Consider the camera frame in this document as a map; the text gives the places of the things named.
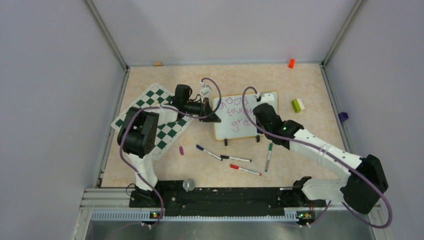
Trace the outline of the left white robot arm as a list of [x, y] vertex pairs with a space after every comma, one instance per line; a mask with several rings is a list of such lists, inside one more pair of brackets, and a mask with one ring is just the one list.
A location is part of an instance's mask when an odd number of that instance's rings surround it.
[[135, 173], [134, 194], [149, 207], [160, 202], [160, 193], [155, 190], [158, 178], [152, 163], [152, 151], [158, 127], [176, 123], [183, 117], [193, 116], [201, 122], [219, 123], [221, 119], [217, 110], [210, 105], [207, 94], [211, 92], [209, 85], [203, 84], [200, 93], [192, 99], [192, 88], [186, 84], [178, 84], [174, 95], [168, 103], [147, 107], [130, 107], [119, 130], [117, 143], [123, 161]]

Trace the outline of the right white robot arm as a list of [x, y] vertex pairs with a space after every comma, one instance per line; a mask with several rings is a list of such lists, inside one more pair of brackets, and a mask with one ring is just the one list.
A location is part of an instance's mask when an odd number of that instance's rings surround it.
[[297, 205], [307, 206], [312, 200], [334, 201], [368, 214], [381, 198], [378, 193], [388, 189], [383, 166], [376, 156], [363, 157], [339, 149], [298, 122], [282, 120], [268, 103], [259, 104], [252, 112], [267, 139], [308, 156], [338, 177], [329, 180], [307, 176], [296, 181], [294, 187], [298, 189], [293, 192], [293, 200]]

